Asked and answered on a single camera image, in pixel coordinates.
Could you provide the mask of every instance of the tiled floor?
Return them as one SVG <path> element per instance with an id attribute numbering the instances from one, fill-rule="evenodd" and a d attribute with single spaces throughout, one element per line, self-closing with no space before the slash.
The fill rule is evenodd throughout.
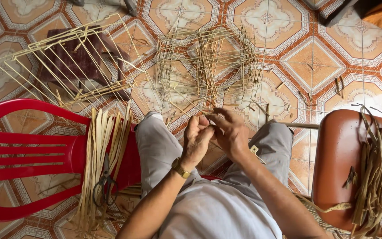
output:
<path id="1" fill-rule="evenodd" d="M 326 113 L 335 109 L 358 110 L 353 103 L 382 108 L 382 29 L 361 21 L 355 11 L 349 10 L 340 22 L 325 28 L 318 23 L 336 9 L 342 1 L 334 0 L 135 0 L 138 17 L 125 14 L 121 0 L 85 0 L 84 7 L 73 6 L 65 0 L 0 0 L 0 57 L 25 49 L 28 44 L 46 38 L 50 29 L 76 27 L 119 13 L 130 34 L 144 39 L 149 46 L 135 42 L 138 52 L 149 59 L 155 54 L 157 36 L 168 33 L 173 25 L 183 30 L 227 24 L 243 26 L 255 38 L 260 62 L 272 71 L 263 71 L 263 82 L 257 94 L 260 101 L 269 103 L 273 118 L 281 122 L 319 123 Z M 125 41 L 125 29 L 111 32 L 123 49 L 130 49 Z M 36 61 L 26 67 L 37 69 Z M 334 79 L 342 76 L 345 96 L 335 92 Z M 276 87 L 284 82 L 279 90 Z M 49 84 L 50 90 L 55 86 Z M 304 101 L 309 101 L 307 108 Z M 0 71 L 0 101 L 33 97 Z M 145 94 L 133 95 L 136 115 L 150 108 L 138 104 Z M 123 110 L 124 105 L 108 99 L 104 105 L 95 104 L 111 112 Z M 70 109 L 86 114 L 84 106 Z M 241 111 L 253 135 L 264 123 L 259 111 Z M 170 130 L 181 141 L 184 117 L 176 118 Z M 39 133 L 47 135 L 82 135 L 83 127 L 63 122 L 60 118 L 40 111 L 16 111 L 0 119 L 0 131 Z M 289 188 L 295 192 L 311 193 L 317 143 L 316 130 L 295 130 L 292 160 L 289 170 Z M 199 165 L 201 174 L 221 177 L 231 164 L 215 146 Z M 76 175 L 44 175 L 0 182 L 0 206 L 14 207 L 34 202 L 78 183 Z M 40 192 L 54 187 L 45 193 Z M 137 199 L 119 198 L 116 207 L 132 209 Z M 75 226 L 67 219 L 77 206 L 75 197 L 56 204 L 21 220 L 0 223 L 0 238 L 63 239 L 78 236 Z M 119 225 L 109 225 L 115 233 Z M 103 231 L 93 232 L 86 238 L 111 238 Z"/>

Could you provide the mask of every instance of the person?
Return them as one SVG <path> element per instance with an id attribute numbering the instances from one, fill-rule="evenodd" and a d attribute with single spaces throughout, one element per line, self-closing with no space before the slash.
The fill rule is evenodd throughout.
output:
<path id="1" fill-rule="evenodd" d="M 195 169 L 211 139 L 233 162 L 222 180 Z M 286 187 L 293 137 L 284 124 L 270 120 L 248 143 L 242 117 L 215 108 L 190 118 L 182 148 L 162 116 L 149 112 L 136 140 L 143 199 L 116 239 L 328 238 Z M 253 145 L 266 165 L 249 150 Z"/>

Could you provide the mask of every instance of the gray trousers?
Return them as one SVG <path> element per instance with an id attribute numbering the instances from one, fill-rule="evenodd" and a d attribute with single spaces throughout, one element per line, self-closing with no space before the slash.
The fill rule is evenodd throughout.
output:
<path id="1" fill-rule="evenodd" d="M 181 156 L 182 146 L 167 130 L 161 114 L 154 111 L 149 112 L 139 123 L 135 136 L 141 158 L 142 197 L 145 197 L 170 171 L 173 160 Z M 290 129 L 274 119 L 264 124 L 249 142 L 249 148 L 253 145 L 259 148 L 256 154 L 266 162 L 265 167 L 269 172 L 285 186 L 288 185 L 292 143 L 293 135 Z M 250 179 L 235 163 L 229 167 L 222 180 L 203 179 L 197 169 L 194 169 L 182 190 L 195 183 L 230 185 L 270 215 Z"/>

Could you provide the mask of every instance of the chair backrest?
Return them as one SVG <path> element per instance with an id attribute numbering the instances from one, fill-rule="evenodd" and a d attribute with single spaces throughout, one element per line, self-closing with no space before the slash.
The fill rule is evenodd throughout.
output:
<path id="1" fill-rule="evenodd" d="M 64 117 L 89 127 L 90 119 L 72 113 L 52 104 L 34 99 L 14 99 L 0 102 L 0 118 L 18 110 L 40 110 Z M 59 173 L 83 173 L 86 160 L 87 133 L 83 136 L 50 136 L 24 133 L 0 132 L 0 166 L 27 165 L 34 163 L 59 163 L 40 166 L 0 167 L 0 181 L 14 178 L 32 177 Z M 26 147 L 23 145 L 57 145 L 53 147 Z M 57 202 L 81 193 L 81 184 L 44 199 L 14 208 L 0 207 L 0 222 L 11 221 L 31 215 Z"/>

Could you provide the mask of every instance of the red plastic chair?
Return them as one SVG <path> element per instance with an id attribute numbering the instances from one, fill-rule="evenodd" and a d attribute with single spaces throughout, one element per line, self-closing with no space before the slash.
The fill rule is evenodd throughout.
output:
<path id="1" fill-rule="evenodd" d="M 90 119 L 72 113 L 58 106 L 34 99 L 15 99 L 0 102 L 0 118 L 18 110 L 33 109 L 45 111 L 68 120 L 87 126 L 87 133 L 82 136 L 49 136 L 24 133 L 0 132 L 0 144 L 57 144 L 65 146 L 54 147 L 13 147 L 0 146 L 0 155 L 9 154 L 10 157 L 1 157 L 0 166 L 33 163 L 62 163 L 61 165 L 27 166 L 0 169 L 0 181 L 14 178 L 32 177 L 59 173 L 83 174 L 86 160 L 86 144 Z M 118 188 L 123 188 L 141 181 L 141 167 L 138 149 L 135 142 L 135 125 L 131 126 L 125 155 L 117 178 Z M 14 154 L 52 154 L 63 153 L 57 156 L 23 156 L 12 157 Z M 61 202 L 71 196 L 81 193 L 83 178 L 78 186 L 66 189 L 60 193 L 44 199 L 14 208 L 0 207 L 0 222 L 12 221 L 29 216 L 53 204 Z"/>

